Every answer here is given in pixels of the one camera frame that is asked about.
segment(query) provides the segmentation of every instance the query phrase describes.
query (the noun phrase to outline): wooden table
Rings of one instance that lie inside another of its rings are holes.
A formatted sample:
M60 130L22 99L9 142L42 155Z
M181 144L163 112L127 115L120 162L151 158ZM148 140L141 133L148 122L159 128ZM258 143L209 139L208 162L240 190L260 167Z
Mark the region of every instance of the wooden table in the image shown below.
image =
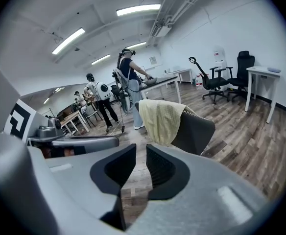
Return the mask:
M154 88L163 86L163 85L167 85L170 82L174 82L175 83L177 94L178 94L178 101L179 101L179 104L181 104L181 97L180 97L180 91L179 91L178 77L177 76L175 76L175 77L159 77L159 78L157 78L157 81L156 81L155 84L147 85L146 87L140 89L141 94L142 94L142 98L146 99L145 92L150 91L150 90L152 90Z
M60 122L61 124L61 128L65 126L65 128L69 131L69 133L72 135L72 131L70 130L70 128L67 126L67 124L70 122L73 127L75 128L76 131L78 131L77 127L75 126L75 124L73 123L73 119L78 117L80 122L82 123L84 129L87 131L87 132L90 132L90 130L88 129L88 127L85 125L84 123L84 120L83 120L83 117L82 115L80 114L79 111L77 112L74 112L72 114L70 114L69 116L67 116L63 121Z
M249 104L250 104L250 98L251 98L251 91L252 91L252 74L255 75L255 92L254 92L254 99L256 99L256 94L257 94L257 88L258 88L258 82L259 82L259 76L269 76L274 78L274 84L273 84L273 98L271 101L271 109L267 118L266 123L269 123L272 117L272 114L274 113L274 109L276 106L276 90L277 90L277 85L280 79L281 73L276 73L269 71L267 67L262 67L262 66L253 66L250 68L246 69L249 72L249 88L247 91L247 99L246 99L246 105L245 105L245 111L248 111Z
M182 77L181 77L181 74L182 73L185 73L185 72L188 72L189 75L190 75L190 83L192 84L193 81L192 81L192 70L191 69L185 69L185 70L175 70L175 71L172 71L172 72L168 72L168 73L164 73L165 76L168 76L168 75L178 75L179 76L179 81L180 83L182 82Z

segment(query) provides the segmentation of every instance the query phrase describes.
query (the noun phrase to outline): glove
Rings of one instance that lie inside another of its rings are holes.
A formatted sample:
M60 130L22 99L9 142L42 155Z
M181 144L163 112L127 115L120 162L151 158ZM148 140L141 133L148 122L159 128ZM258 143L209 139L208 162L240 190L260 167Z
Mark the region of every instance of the glove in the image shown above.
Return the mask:
M145 77L146 77L147 80L153 79L153 77L152 77L151 75L147 75L147 76L145 76Z

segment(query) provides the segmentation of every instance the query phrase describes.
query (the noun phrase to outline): towel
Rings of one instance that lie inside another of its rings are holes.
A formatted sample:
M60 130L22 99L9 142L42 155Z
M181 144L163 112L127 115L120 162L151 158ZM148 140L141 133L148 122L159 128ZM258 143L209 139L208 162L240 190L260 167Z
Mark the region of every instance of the towel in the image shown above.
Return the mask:
M164 146L169 146L177 136L180 116L184 110L192 112L188 106L164 100L140 100L139 112L150 138Z

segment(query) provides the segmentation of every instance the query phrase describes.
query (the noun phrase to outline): blue object on table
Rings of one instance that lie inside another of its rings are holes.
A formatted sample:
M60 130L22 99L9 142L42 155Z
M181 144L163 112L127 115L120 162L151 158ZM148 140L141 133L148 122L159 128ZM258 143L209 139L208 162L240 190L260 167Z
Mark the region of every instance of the blue object on table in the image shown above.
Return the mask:
M276 69L276 68L267 68L267 70L271 71L271 72L275 72L275 73L280 73L281 70L280 69Z

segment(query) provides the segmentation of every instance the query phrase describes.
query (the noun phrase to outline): standing person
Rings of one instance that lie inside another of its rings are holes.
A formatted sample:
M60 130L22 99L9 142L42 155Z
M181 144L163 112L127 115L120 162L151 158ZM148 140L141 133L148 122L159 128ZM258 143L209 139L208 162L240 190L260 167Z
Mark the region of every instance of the standing person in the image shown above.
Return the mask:
M91 73L88 73L86 75L86 78L89 81L89 83L84 87L84 93L87 95L93 96L93 95L95 95L95 86L96 86L94 76ZM111 127L113 127L113 125L112 125L111 121L109 120L109 117L107 116L107 113L106 113L104 106L109 111L110 116L113 118L113 120L116 123L119 123L117 114L114 112L113 108L110 105L109 98L106 100L97 100L97 103L98 103L98 109L102 113L102 115L105 119L107 128L111 128Z
M84 100L84 96L82 94L80 94L78 91L76 91L74 93L74 95L78 97L78 102L81 105L81 112L85 113L85 111L86 111L86 101Z
M137 79L137 74L134 71L137 71L142 75L145 75L147 80L152 79L153 77L147 74L144 70L142 70L139 66L137 66L136 63L132 61L131 57L133 54L135 53L129 49L126 48L123 49L122 52L119 53L117 68L121 70L124 77L129 79L128 92L132 97L132 103L134 104L135 102L138 102L142 99L142 95L139 91L139 82ZM138 110L135 107L133 107L132 109L133 109L134 129L138 130L144 127L144 124Z

